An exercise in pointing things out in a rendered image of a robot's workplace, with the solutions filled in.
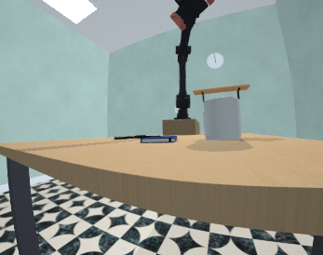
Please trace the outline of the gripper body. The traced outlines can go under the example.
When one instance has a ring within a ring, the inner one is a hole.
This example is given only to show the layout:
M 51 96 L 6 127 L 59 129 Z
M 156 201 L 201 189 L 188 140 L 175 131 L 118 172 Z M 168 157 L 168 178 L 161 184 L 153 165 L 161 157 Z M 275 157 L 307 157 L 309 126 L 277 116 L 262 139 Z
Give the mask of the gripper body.
M 175 12 L 189 26 L 207 7 L 208 3 L 205 0 L 185 0 L 181 7 Z

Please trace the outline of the dark blue flat rectangular pad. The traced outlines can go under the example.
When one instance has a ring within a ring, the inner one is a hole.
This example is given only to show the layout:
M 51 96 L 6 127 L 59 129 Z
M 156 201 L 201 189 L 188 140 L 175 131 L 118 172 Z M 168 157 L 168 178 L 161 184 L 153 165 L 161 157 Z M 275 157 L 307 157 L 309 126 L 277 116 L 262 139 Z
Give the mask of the dark blue flat rectangular pad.
M 177 136 L 156 136 L 141 138 L 141 143 L 151 143 L 151 142 L 175 142 Z

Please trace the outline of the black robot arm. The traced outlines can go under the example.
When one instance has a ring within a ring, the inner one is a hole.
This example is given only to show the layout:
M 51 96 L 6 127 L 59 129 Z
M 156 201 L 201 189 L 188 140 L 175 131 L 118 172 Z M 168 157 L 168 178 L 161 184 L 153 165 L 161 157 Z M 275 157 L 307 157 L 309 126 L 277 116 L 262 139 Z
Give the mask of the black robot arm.
M 180 45 L 176 46 L 176 54 L 178 54 L 178 62 L 180 66 L 180 91 L 179 95 L 176 95 L 176 108 L 180 108 L 180 110 L 178 110 L 177 118 L 174 119 L 191 119 L 190 117 L 188 117 L 187 113 L 187 108 L 190 108 L 190 95 L 187 95 L 186 92 L 185 64 L 187 62 L 188 54 L 191 54 L 191 46 L 188 46 L 188 42 L 190 32 L 195 24 L 195 20 L 189 26 L 187 26 L 184 31 L 182 31 L 181 43 Z M 187 97 L 180 98 L 180 96 Z

